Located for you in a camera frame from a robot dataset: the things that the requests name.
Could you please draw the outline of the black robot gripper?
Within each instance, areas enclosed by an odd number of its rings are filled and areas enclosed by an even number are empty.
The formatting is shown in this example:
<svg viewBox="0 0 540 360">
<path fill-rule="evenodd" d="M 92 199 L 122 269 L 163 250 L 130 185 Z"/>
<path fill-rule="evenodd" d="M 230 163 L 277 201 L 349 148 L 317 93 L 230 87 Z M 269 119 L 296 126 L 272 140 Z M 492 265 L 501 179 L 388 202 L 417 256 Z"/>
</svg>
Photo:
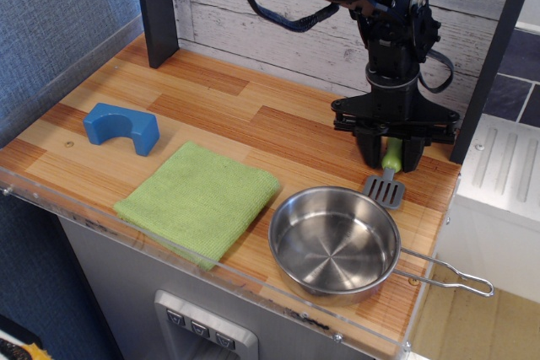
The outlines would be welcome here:
<svg viewBox="0 0 540 360">
<path fill-rule="evenodd" d="M 332 102 L 334 128 L 354 134 L 364 163 L 381 166 L 383 137 L 402 139 L 402 170 L 417 169 L 424 152 L 424 140 L 452 144 L 456 139 L 459 114 L 426 99 L 418 81 L 384 86 L 372 82 L 371 92 Z"/>
</svg>

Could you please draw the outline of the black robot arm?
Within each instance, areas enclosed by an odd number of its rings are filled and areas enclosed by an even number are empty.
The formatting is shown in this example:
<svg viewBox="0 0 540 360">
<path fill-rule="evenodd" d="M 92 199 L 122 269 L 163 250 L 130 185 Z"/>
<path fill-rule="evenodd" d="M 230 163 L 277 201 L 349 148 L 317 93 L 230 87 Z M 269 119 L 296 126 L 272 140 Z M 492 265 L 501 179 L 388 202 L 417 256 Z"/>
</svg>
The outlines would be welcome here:
<svg viewBox="0 0 540 360">
<path fill-rule="evenodd" d="M 417 169 L 424 148 L 434 142 L 452 144 L 460 116 L 427 100 L 420 92 L 420 71 L 433 58 L 452 71 L 451 60 L 434 51 L 440 22 L 429 0 L 326 0 L 349 11 L 368 52 L 365 76 L 368 94 L 332 102 L 334 126 L 352 132 L 366 164 L 381 166 L 381 140 L 402 141 L 402 169 Z"/>
</svg>

